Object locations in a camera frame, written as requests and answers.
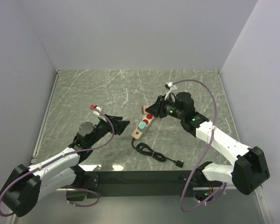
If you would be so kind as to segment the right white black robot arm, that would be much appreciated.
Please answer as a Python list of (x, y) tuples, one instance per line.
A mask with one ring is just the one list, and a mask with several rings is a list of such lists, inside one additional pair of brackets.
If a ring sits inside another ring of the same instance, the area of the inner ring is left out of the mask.
[(200, 186), (210, 182), (231, 183), (239, 192), (249, 195), (270, 178), (263, 150), (244, 145), (215, 127), (207, 117), (196, 111), (190, 93), (159, 96), (145, 111), (155, 118), (169, 115), (179, 119), (186, 132), (208, 143), (230, 163), (200, 164), (191, 171), (188, 181), (195, 179)]

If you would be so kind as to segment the teal plug adapter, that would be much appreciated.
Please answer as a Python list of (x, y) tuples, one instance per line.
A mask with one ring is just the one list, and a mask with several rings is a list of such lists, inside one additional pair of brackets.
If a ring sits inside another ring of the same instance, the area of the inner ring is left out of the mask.
[(147, 126), (147, 123), (145, 121), (142, 121), (138, 126), (139, 131), (141, 131), (141, 132), (144, 131), (146, 129), (146, 126)]

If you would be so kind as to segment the dusty pink plug adapter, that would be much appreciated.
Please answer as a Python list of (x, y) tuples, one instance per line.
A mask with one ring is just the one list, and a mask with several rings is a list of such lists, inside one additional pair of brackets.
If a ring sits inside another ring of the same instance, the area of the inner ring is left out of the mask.
[(147, 108), (149, 108), (150, 106), (149, 105), (144, 105), (141, 107), (141, 112), (142, 114), (148, 114), (148, 112), (146, 111)]

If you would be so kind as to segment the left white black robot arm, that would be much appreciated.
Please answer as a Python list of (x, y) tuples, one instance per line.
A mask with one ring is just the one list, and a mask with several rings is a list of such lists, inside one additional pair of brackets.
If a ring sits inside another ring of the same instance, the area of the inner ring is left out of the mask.
[[(95, 150), (96, 144), (108, 133), (121, 135), (130, 124), (122, 117), (104, 114), (94, 125), (84, 122), (73, 141), (59, 154), (35, 165), (15, 167), (0, 191), (0, 206), (4, 203), (10, 216), (28, 214), (42, 198), (60, 188), (85, 193), (91, 179), (79, 164)], [(7, 217), (0, 209), (0, 216)]]

